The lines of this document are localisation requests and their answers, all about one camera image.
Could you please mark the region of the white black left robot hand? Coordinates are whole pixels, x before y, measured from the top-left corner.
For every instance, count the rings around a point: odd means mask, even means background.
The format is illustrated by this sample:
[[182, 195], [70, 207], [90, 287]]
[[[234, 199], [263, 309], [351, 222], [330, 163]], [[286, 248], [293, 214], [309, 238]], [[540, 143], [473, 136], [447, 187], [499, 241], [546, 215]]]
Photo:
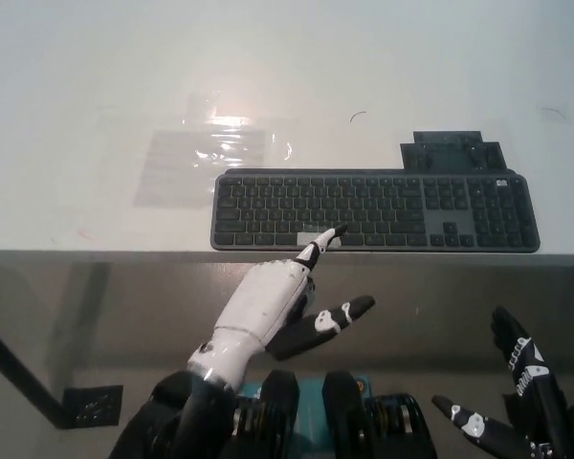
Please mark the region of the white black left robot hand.
[[346, 226], [328, 229], [311, 239], [293, 258], [254, 265], [235, 289], [214, 325], [215, 342], [240, 342], [286, 361], [337, 336], [374, 305], [370, 295], [306, 315], [315, 290], [312, 271]]

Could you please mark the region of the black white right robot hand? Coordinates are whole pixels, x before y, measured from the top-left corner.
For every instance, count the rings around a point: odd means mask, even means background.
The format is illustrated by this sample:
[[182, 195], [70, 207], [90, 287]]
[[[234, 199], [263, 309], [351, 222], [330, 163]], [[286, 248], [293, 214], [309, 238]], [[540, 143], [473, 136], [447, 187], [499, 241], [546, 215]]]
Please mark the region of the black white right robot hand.
[[432, 403], [464, 438], [496, 458], [574, 458], [565, 399], [533, 338], [503, 307], [492, 314], [492, 331], [516, 389], [506, 398], [511, 424], [441, 395]]

